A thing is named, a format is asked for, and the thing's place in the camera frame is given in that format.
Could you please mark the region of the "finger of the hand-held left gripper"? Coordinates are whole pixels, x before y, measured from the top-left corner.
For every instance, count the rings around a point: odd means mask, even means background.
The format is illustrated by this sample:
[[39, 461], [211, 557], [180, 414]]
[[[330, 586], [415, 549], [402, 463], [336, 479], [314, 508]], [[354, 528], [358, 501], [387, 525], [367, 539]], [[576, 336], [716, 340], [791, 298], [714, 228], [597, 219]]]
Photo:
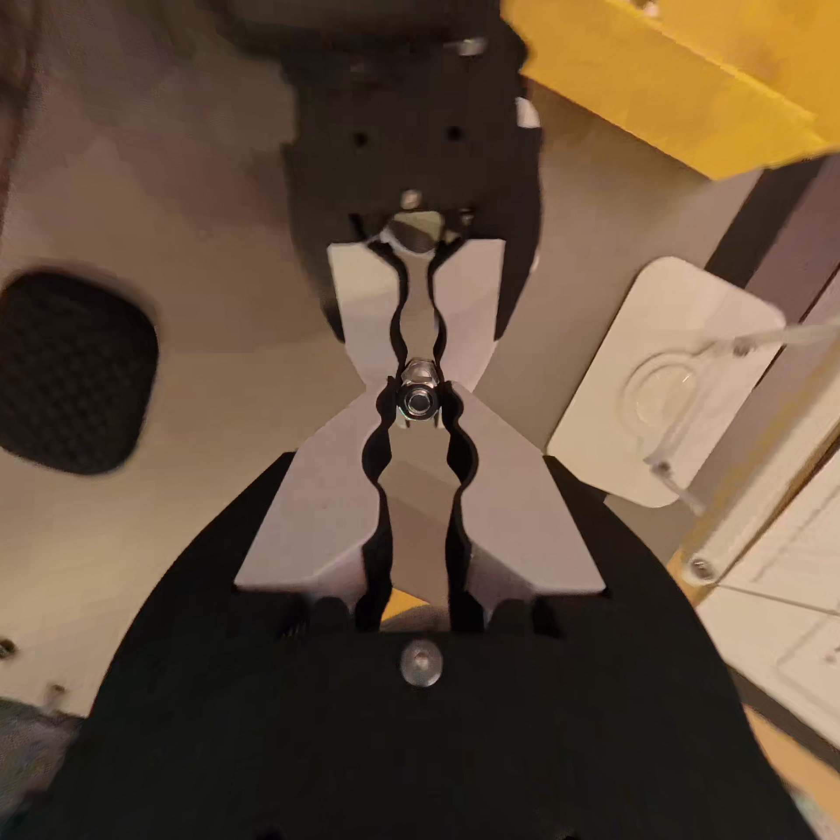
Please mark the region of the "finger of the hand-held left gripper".
[[328, 259], [345, 351], [367, 389], [385, 385], [406, 362], [406, 266], [380, 240], [330, 245]]
[[502, 239], [471, 239], [432, 274], [432, 299], [438, 336], [435, 359], [446, 382], [476, 388], [494, 354]]

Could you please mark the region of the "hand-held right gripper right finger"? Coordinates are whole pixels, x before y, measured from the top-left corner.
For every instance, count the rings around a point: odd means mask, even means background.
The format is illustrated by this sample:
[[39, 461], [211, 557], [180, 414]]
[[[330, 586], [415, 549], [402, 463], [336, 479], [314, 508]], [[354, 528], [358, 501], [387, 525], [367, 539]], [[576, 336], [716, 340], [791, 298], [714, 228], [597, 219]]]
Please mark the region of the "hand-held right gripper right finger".
[[507, 601], [603, 593], [542, 451], [464, 385], [440, 396], [458, 479], [445, 541], [451, 627], [484, 628]]

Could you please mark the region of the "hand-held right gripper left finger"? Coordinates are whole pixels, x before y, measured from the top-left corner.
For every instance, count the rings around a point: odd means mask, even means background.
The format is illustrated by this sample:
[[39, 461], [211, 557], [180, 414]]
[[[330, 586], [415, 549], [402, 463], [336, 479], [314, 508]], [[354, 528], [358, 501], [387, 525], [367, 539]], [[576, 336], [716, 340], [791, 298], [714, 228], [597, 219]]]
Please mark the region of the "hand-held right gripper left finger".
[[377, 628], [392, 594], [392, 524], [380, 477], [392, 459], [396, 379], [369, 386], [294, 453], [237, 573], [243, 592], [339, 599]]

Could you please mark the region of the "silver hex nut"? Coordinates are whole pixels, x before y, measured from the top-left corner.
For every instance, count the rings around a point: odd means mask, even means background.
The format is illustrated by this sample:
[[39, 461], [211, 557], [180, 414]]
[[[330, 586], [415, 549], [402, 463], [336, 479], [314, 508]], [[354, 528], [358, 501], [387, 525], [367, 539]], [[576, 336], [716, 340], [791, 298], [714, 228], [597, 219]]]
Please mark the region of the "silver hex nut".
[[406, 424], [431, 422], [440, 410], [438, 389], [426, 384], [404, 384], [397, 393], [396, 406]]

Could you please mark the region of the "yellow plastic bin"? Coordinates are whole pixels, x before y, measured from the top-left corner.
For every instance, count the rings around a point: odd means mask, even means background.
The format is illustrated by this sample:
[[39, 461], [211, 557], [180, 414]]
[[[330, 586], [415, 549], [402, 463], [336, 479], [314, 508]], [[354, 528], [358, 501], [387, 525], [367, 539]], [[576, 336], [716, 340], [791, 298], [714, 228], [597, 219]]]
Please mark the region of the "yellow plastic bin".
[[528, 78], [714, 180], [838, 152], [838, 1], [508, 1]]

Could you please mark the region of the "wooden document stand white base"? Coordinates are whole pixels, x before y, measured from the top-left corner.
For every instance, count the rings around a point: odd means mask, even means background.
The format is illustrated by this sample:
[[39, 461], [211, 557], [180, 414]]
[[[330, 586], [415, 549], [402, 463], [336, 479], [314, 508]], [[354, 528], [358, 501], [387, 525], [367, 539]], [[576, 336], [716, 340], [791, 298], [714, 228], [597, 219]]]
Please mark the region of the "wooden document stand white base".
[[[631, 286], [548, 454], [605, 493], [698, 612], [838, 453], [838, 414], [838, 268], [786, 316], [668, 257]], [[729, 668], [784, 774], [805, 775], [785, 756], [807, 753], [837, 777], [838, 745]]]

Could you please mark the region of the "printed instruction sheet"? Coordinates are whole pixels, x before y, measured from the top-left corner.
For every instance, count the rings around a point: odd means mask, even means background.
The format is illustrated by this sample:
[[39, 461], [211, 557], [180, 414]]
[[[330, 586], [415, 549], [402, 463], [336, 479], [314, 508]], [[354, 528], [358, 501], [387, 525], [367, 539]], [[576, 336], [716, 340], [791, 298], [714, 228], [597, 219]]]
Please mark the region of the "printed instruction sheet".
[[729, 666], [838, 745], [838, 453], [703, 600], [698, 614]]

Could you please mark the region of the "black round pad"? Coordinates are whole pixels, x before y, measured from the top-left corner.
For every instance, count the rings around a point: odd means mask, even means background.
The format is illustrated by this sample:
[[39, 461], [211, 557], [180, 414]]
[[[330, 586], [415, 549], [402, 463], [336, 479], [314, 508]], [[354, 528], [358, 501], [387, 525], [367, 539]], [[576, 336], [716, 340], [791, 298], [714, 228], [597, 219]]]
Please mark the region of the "black round pad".
[[61, 269], [10, 277], [1, 295], [1, 448], [73, 476], [132, 457], [160, 359], [134, 301]]

